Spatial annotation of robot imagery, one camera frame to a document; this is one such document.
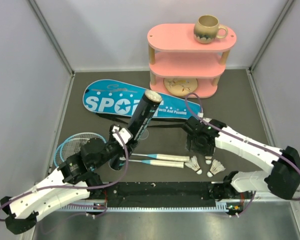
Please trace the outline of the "white feather shuttlecock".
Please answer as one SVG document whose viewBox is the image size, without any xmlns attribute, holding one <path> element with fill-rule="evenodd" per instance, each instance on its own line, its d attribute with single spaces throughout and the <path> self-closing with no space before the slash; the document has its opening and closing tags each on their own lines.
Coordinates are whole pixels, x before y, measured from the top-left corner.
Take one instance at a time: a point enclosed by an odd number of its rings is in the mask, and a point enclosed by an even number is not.
<svg viewBox="0 0 300 240">
<path fill-rule="evenodd" d="M 209 178 L 212 178 L 216 174 L 223 172 L 225 170 L 226 170 L 226 168 L 224 167 L 224 165 L 220 161 L 214 159 L 211 163 L 211 167 L 210 167 L 209 171 L 207 172 L 207 176 Z"/>
<path fill-rule="evenodd" d="M 205 156 L 205 163 L 207 164 L 207 165 L 210 165 L 211 163 L 212 163 L 212 157 L 211 156 Z"/>
<path fill-rule="evenodd" d="M 189 161 L 185 162 L 184 165 L 186 167 L 192 169 L 193 171 L 195 171 L 195 173 L 198 175 L 201 175 L 203 173 L 203 171 L 198 163 L 198 159 L 195 155 L 190 157 Z"/>
</svg>

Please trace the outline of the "black shuttlecock tube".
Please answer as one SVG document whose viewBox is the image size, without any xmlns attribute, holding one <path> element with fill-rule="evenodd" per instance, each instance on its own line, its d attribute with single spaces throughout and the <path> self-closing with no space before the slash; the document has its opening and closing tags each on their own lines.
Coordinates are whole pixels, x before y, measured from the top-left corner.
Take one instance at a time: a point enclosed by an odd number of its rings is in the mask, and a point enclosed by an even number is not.
<svg viewBox="0 0 300 240">
<path fill-rule="evenodd" d="M 145 132 L 155 112 L 157 111 L 162 97 L 153 90 L 147 89 L 141 100 L 139 101 L 128 125 L 127 129 L 133 134 L 134 139 L 137 140 L 137 146 L 141 136 Z M 113 170 L 120 170 L 124 165 L 109 165 Z"/>
</svg>

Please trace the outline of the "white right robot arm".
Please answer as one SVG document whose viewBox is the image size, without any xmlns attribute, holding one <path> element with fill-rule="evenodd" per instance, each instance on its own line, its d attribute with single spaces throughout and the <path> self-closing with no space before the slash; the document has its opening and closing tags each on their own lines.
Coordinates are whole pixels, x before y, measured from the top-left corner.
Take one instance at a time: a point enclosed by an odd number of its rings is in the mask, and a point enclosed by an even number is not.
<svg viewBox="0 0 300 240">
<path fill-rule="evenodd" d="M 270 192 L 278 198 L 293 200 L 300 185 L 300 155 L 287 146 L 285 149 L 268 146 L 244 136 L 216 119 L 197 119 L 191 116 L 182 126 L 187 134 L 186 148 L 204 156 L 216 174 L 222 164 L 214 159 L 216 149 L 226 150 L 259 167 L 258 171 L 232 171 L 223 179 L 222 191 L 229 198 L 240 193 Z"/>
</svg>

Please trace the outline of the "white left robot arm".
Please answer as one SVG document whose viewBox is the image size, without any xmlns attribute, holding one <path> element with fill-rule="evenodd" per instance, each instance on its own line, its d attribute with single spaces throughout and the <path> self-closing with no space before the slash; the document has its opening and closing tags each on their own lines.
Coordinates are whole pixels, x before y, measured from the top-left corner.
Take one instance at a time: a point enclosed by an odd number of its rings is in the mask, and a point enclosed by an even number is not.
<svg viewBox="0 0 300 240">
<path fill-rule="evenodd" d="M 139 143 L 141 133 L 129 128 L 112 125 L 109 140 L 103 137 L 70 137 L 63 146 L 79 149 L 66 157 L 45 179 L 27 192 L 0 200 L 1 210 L 7 214 L 3 220 L 6 228 L 19 235 L 32 229 L 52 212 L 88 198 L 99 198 L 104 189 L 117 184 L 104 184 L 95 172 L 105 163 L 112 163 L 113 169 L 127 167 L 129 157 Z"/>
</svg>

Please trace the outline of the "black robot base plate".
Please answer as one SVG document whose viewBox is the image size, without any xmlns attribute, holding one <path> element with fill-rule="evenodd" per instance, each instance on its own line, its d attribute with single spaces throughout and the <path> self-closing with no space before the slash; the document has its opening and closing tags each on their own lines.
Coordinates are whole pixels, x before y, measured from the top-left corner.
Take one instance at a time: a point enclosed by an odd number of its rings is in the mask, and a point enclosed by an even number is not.
<svg viewBox="0 0 300 240">
<path fill-rule="evenodd" d="M 113 208 L 214 207 L 228 198 L 222 184 L 211 182 L 119 182 L 105 191 Z"/>
</svg>

